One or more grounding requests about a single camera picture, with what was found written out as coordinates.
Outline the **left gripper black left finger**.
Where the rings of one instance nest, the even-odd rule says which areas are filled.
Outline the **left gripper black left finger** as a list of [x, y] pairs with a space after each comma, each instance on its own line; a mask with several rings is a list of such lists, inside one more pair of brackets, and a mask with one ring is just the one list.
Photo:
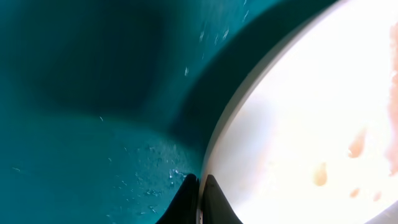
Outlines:
[[188, 174], [156, 224], [196, 224], [199, 180]]

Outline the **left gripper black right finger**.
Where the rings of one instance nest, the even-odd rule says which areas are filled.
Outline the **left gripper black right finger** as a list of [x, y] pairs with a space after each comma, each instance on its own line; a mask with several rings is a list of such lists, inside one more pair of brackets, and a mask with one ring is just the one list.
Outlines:
[[243, 224], [213, 175], [208, 175], [201, 203], [202, 224]]

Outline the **white plate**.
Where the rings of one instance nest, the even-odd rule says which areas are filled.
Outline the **white plate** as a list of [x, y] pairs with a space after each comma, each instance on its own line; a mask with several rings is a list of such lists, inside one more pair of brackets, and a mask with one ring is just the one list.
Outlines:
[[242, 223], [396, 223], [397, 2], [337, 1], [286, 35], [224, 109], [201, 203], [208, 175]]

